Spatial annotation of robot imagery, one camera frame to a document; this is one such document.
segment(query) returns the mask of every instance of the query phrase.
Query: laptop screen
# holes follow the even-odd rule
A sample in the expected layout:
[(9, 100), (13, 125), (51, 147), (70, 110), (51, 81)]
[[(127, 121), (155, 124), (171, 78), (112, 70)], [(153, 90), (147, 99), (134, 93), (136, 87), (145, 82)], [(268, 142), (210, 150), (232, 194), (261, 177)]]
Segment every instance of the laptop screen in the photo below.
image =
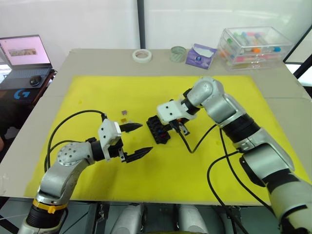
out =
[(0, 47), (12, 66), (50, 63), (39, 35), (2, 38)]

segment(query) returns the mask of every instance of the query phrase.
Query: silver robotic arm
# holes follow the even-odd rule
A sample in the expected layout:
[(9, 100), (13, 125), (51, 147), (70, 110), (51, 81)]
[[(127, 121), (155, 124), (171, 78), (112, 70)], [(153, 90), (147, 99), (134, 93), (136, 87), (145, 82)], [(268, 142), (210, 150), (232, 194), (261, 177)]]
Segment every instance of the silver robotic arm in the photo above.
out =
[(201, 78), (183, 95), (184, 100), (171, 100), (157, 107), (164, 129), (170, 129), (169, 125), (187, 135), (184, 123), (204, 108), (243, 153), (240, 163), (250, 180), (268, 189), (281, 232), (312, 232), (312, 186), (293, 173), (291, 158), (267, 131), (213, 78)]
[(36, 198), (19, 234), (57, 234), (61, 217), (74, 191), (81, 172), (96, 161), (119, 157), (121, 162), (131, 162), (143, 157), (152, 147), (136, 150), (132, 155), (123, 152), (121, 132), (129, 132), (141, 124), (104, 119), (98, 129), (100, 140), (70, 143), (57, 154), (55, 163), (44, 174)]

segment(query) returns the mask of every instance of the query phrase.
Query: plastic storage box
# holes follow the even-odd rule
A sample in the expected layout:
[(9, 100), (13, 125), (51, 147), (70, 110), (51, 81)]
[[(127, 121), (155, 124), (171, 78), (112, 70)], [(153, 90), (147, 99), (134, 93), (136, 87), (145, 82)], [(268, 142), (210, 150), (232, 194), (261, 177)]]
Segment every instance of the plastic storage box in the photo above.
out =
[(292, 47), (272, 27), (226, 28), (218, 53), (229, 70), (269, 68), (279, 65)]

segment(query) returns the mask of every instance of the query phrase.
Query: computer mouse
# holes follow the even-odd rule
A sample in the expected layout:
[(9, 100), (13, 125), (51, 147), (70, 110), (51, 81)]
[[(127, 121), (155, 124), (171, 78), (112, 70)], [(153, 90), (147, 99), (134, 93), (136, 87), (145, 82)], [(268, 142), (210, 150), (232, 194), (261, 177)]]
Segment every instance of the computer mouse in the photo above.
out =
[(41, 82), (41, 76), (32, 76), (29, 80), (31, 86), (39, 85)]

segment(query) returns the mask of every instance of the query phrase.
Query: purple tissue box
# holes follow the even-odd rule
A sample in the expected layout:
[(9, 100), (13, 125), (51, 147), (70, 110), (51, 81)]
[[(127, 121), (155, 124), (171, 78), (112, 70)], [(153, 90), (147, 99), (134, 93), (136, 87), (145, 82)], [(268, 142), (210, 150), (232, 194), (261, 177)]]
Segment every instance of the purple tissue box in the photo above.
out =
[(213, 61), (217, 49), (194, 44), (187, 54), (186, 64), (208, 69)]

